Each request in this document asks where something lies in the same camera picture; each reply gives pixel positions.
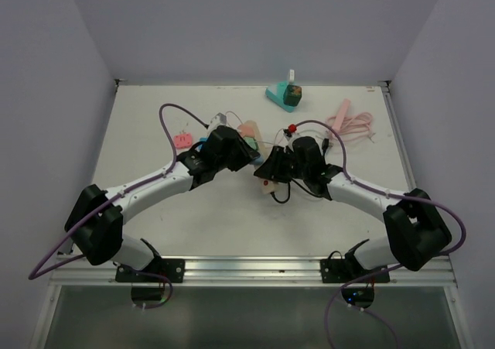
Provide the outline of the light blue cube charger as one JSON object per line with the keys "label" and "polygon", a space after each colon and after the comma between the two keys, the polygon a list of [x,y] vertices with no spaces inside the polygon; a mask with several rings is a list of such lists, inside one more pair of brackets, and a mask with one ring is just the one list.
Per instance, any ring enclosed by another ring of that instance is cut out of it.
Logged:
{"label": "light blue cube charger", "polygon": [[259,167],[264,163],[265,159],[263,156],[259,156],[251,162],[252,166]]}

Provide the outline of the beige power strip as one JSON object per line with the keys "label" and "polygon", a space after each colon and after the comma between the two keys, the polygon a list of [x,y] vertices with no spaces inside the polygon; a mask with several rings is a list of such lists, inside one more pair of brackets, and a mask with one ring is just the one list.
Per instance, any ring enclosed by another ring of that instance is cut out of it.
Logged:
{"label": "beige power strip", "polygon": [[[258,143],[258,151],[257,152],[259,153],[260,156],[263,156],[264,159],[266,160],[268,158],[271,150],[269,148],[269,144],[267,142],[265,142],[264,139],[262,138],[257,123],[255,121],[252,121],[252,120],[247,120],[242,124],[251,125],[254,128],[255,140]],[[273,182],[273,181],[270,181],[268,179],[258,178],[258,182],[261,185],[261,192],[263,194],[270,195],[271,193],[274,193],[277,190],[278,184]]]}

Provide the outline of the salmon cube charger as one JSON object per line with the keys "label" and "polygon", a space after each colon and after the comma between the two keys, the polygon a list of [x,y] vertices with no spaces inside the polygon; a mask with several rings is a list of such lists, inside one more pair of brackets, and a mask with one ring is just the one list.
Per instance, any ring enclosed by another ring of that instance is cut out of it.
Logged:
{"label": "salmon cube charger", "polygon": [[241,135],[242,138],[255,138],[254,128],[251,125],[241,124],[238,125],[237,131]]}

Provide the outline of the pink plug adapter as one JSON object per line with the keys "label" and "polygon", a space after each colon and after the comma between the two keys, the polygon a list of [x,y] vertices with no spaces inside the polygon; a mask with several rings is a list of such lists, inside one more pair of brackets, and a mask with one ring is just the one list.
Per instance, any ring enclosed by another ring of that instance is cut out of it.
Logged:
{"label": "pink plug adapter", "polygon": [[176,149],[188,149],[193,145],[193,136],[186,132],[174,135],[173,145]]}

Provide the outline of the dark green cube charger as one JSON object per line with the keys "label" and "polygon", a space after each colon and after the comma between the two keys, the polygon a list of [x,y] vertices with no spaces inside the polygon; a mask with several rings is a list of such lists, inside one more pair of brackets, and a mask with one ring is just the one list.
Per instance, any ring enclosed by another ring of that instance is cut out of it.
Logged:
{"label": "dark green cube charger", "polygon": [[288,84],[284,94],[283,103],[289,107],[297,107],[302,99],[302,88],[294,84]]}

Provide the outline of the teal triangular power strip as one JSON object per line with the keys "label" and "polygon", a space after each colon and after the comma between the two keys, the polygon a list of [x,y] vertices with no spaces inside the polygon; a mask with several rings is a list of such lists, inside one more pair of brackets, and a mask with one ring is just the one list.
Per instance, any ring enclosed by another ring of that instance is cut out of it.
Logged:
{"label": "teal triangular power strip", "polygon": [[297,107],[289,107],[283,103],[283,94],[288,85],[288,81],[278,82],[270,85],[265,90],[266,97],[287,112],[293,112]]}

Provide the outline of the pink power strip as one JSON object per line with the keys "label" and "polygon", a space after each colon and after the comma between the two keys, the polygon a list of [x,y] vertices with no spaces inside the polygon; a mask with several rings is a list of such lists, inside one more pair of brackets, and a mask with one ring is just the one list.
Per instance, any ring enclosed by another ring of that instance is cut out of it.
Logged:
{"label": "pink power strip", "polygon": [[350,105],[351,100],[347,98],[344,99],[336,115],[328,119],[328,122],[331,125],[333,131],[335,131],[337,134],[340,133],[340,130],[343,127],[343,122],[345,117],[347,116]]}

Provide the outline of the blue plug adapter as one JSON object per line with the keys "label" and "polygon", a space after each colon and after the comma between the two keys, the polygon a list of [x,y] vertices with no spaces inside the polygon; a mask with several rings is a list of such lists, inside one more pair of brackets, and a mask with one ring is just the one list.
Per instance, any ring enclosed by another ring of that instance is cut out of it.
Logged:
{"label": "blue plug adapter", "polygon": [[207,137],[200,138],[198,141],[198,146],[196,147],[197,151],[200,151],[203,147],[203,144],[207,141]]}

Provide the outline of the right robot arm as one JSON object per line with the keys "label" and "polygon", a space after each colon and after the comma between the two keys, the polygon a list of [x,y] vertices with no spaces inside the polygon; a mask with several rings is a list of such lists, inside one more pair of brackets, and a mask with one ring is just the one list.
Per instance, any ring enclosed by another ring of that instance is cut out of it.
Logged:
{"label": "right robot arm", "polygon": [[390,264],[416,272],[452,240],[425,191],[388,193],[363,188],[342,167],[327,163],[311,137],[293,139],[285,148],[274,147],[254,174],[276,183],[301,180],[313,195],[355,207],[384,224],[384,237],[363,240],[330,264],[330,269],[353,281],[362,281],[372,270]]}

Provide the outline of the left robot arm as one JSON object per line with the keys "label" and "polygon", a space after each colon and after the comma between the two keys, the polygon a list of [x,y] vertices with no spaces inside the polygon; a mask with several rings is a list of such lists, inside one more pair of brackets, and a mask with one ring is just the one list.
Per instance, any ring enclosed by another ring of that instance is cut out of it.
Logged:
{"label": "left robot arm", "polygon": [[87,186],[64,229],[91,265],[116,264],[117,282],[179,282],[175,269],[148,241],[124,235],[123,227],[150,207],[209,183],[224,169],[237,172],[259,156],[238,131],[220,125],[141,179],[106,190]]}

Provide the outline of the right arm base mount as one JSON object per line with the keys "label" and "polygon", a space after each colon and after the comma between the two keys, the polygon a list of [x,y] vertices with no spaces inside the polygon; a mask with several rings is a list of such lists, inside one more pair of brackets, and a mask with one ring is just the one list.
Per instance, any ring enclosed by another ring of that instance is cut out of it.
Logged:
{"label": "right arm base mount", "polygon": [[378,283],[387,284],[391,281],[390,272],[382,272],[386,266],[366,270],[350,255],[342,255],[339,251],[333,251],[328,257],[319,261],[319,269],[323,283],[345,284],[354,279],[363,278],[360,283],[364,287],[346,287],[341,291],[345,303],[359,308],[369,308],[375,297],[375,286]]}

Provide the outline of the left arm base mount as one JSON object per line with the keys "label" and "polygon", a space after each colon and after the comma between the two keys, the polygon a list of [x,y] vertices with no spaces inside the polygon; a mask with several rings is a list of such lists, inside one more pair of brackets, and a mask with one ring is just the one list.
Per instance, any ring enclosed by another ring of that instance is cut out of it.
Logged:
{"label": "left arm base mount", "polygon": [[136,306],[154,309],[171,299],[174,284],[183,282],[185,264],[181,258],[157,258],[141,271],[121,265],[115,281],[132,284],[131,301]]}

